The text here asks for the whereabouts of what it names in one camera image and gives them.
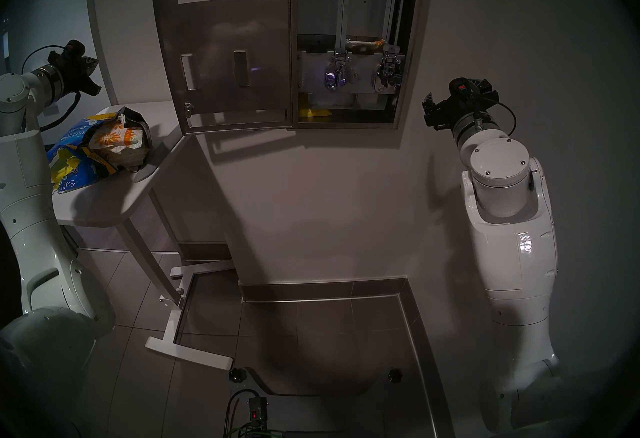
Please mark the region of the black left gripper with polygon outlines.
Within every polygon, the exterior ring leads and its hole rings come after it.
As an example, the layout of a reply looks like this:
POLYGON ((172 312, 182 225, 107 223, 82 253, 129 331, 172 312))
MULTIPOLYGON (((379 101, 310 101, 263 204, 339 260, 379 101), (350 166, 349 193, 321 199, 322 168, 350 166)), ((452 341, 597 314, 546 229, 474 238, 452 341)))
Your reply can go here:
POLYGON ((99 65, 96 58, 89 56, 64 58, 62 56, 48 56, 48 65, 55 70, 50 77, 53 81, 56 95, 70 93, 85 93, 97 96, 102 87, 91 78, 93 69, 99 65))

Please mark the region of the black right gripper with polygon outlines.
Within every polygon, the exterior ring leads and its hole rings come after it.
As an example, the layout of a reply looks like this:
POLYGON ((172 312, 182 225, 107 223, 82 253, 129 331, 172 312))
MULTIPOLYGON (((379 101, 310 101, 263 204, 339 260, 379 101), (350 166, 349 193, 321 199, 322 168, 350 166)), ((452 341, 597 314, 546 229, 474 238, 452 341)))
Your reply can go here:
POLYGON ((453 130, 455 126, 466 116, 471 115, 474 122, 474 113, 478 112, 482 122, 489 122, 488 109, 496 105, 500 98, 487 79, 471 78, 473 98, 462 98, 459 95, 451 95, 446 100, 435 103, 432 92, 422 101, 424 120, 428 127, 435 130, 453 130))

